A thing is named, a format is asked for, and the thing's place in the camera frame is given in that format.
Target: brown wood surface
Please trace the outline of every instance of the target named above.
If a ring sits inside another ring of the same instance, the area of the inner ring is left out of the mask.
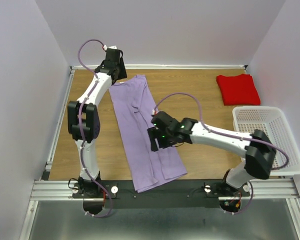
[[[236,76],[242,73],[243,69],[131,69],[127,70],[127,79],[144,74],[155,102],[170,93],[190,93],[200,100],[207,124],[233,130],[232,110],[235,106],[224,106],[216,76]],[[68,100],[77,100],[92,78],[91,72],[76,70]],[[184,117],[199,119],[196,103],[187,96],[172,96],[160,105],[160,109],[178,120]],[[101,178],[130,180],[131,173],[108,91],[99,104],[98,113],[101,132],[97,138],[96,155]],[[240,158],[230,152],[202,144],[184,144],[177,150],[188,172],[182,179],[222,178],[227,169],[240,162]],[[75,142],[68,133],[66,111],[49,179],[77,178],[79,172],[79,155]]]

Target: purple pants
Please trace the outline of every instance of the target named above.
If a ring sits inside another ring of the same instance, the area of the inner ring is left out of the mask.
[[[138,192],[175,180],[187,170],[173,147],[151,151],[147,129],[156,106],[144,75],[137,75],[109,89],[125,155]]]

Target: metal frame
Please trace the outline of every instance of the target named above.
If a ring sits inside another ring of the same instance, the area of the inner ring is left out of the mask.
[[[242,69],[244,66],[223,66],[223,65],[131,65],[127,69]],[[52,162],[54,160],[55,150],[60,134],[60,129],[67,107],[68,97],[74,78],[75,70],[78,67],[72,67],[68,85],[66,88],[62,110],[59,115],[57,127],[52,141],[51,149],[46,161],[46,171],[50,171]],[[286,199],[287,205],[294,223],[294,227],[300,239],[300,204],[299,194],[293,178],[271,178],[268,180],[252,180],[254,188],[254,199]],[[220,197],[220,200],[229,199],[227,197]],[[85,201],[103,201],[102,198],[84,199]],[[34,224],[36,211],[39,201],[83,201],[83,199],[72,198],[72,191],[68,188],[68,181],[35,181],[30,196],[30,202],[23,222],[19,240],[29,240],[31,229]]]

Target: black wire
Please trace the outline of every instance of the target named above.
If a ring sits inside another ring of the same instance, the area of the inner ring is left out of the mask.
[[[72,190],[79,190],[79,188],[78,187],[72,187],[72,186],[70,186],[70,182],[71,182],[71,180],[75,180],[75,181],[77,181],[78,182],[78,179],[75,179],[75,178],[70,178],[69,179],[69,181],[68,181],[68,188],[70,188],[70,189],[72,189]]]
[[[177,148],[177,147],[180,147],[181,145],[183,145],[184,144],[184,142],[183,143],[181,143],[181,144],[179,144],[179,145],[177,145],[177,146],[171,146],[172,148]]]

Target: white backdrop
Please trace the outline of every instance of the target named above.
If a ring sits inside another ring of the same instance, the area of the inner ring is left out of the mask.
[[[281,108],[300,150],[300,0],[287,0],[248,67],[262,104]],[[300,194],[300,176],[294,178]]]
[[[248,64],[284,0],[36,0],[67,62],[91,38],[117,45],[126,64]],[[82,53],[88,65],[99,45]]]
[[[36,2],[0,1],[0,240],[19,239],[68,78]]]

